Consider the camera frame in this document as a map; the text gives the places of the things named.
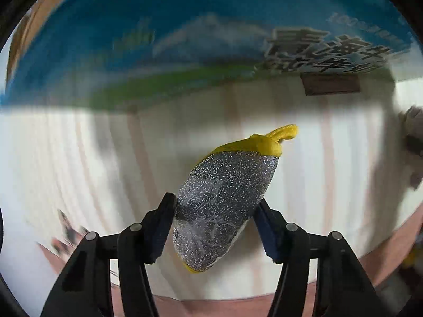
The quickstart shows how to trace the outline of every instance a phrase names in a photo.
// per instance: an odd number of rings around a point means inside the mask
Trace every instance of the gray object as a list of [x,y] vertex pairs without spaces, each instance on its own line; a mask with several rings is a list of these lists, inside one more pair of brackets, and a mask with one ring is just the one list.
[[173,243],[193,271],[225,255],[264,196],[278,157],[223,151],[198,163],[179,189]]
[[342,240],[342,235],[341,235],[341,233],[340,232],[338,232],[338,231],[333,231],[332,232],[332,237],[333,238],[335,238],[336,240]]
[[95,239],[97,237],[97,234],[94,231],[89,232],[88,234],[85,235],[85,239],[92,241],[93,239]]
[[142,229],[142,225],[140,223],[134,223],[130,226],[131,231],[140,231]]
[[294,232],[294,231],[297,231],[298,230],[298,226],[297,226],[297,224],[294,224],[294,223],[288,223],[288,224],[286,224],[286,229],[288,230],[288,231],[292,231],[292,232]]

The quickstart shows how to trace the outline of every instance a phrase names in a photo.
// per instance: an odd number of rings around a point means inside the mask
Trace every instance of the brown label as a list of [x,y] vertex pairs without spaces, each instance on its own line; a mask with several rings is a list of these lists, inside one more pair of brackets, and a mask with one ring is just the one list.
[[304,73],[301,75],[306,95],[357,93],[360,82],[357,75]]

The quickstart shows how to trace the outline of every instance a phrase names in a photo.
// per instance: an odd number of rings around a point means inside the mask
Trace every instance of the sparkly silver sponge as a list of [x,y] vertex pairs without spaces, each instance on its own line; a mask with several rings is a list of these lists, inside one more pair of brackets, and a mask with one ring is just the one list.
[[215,149],[194,167],[178,191],[173,229],[188,269],[205,271],[229,251],[270,184],[281,155],[278,141],[296,133],[288,125],[253,135]]

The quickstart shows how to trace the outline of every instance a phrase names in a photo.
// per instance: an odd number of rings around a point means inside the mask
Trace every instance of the sponge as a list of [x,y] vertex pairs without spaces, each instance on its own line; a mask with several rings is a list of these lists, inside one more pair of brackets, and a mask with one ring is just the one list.
[[220,146],[200,161],[179,189],[173,244],[193,273],[225,255],[263,198],[296,125]]

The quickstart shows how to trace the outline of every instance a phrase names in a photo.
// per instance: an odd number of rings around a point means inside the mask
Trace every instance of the yellow sponge trim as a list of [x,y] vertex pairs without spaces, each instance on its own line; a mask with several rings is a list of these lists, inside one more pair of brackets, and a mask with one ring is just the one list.
[[201,273],[201,272],[199,272],[199,271],[196,271],[195,269],[192,269],[189,265],[187,265],[185,262],[183,262],[182,261],[182,263],[183,263],[183,266],[187,269],[187,270],[189,270],[190,271],[190,273],[193,273],[193,274],[197,274],[197,273]]
[[253,134],[247,139],[228,143],[214,149],[211,154],[223,151],[255,151],[263,156],[282,155],[282,146],[279,144],[281,140],[293,139],[298,133],[298,127],[294,124],[282,126],[265,136]]

